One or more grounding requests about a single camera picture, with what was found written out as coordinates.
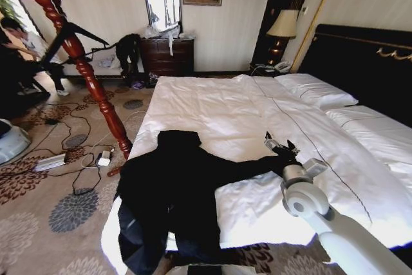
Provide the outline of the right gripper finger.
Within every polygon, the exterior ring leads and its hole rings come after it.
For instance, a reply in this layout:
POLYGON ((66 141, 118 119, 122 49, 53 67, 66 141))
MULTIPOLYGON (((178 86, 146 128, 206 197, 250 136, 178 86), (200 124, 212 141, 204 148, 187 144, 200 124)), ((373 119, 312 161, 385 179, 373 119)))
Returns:
POLYGON ((298 153, 300 152, 299 149, 295 146, 294 143, 292 143, 290 140, 287 140, 287 146, 286 148, 286 153, 288 156, 297 156, 298 153))
POLYGON ((268 131, 265 133, 264 145, 274 153, 276 149, 280 148, 280 144, 272 138, 271 134, 268 131))

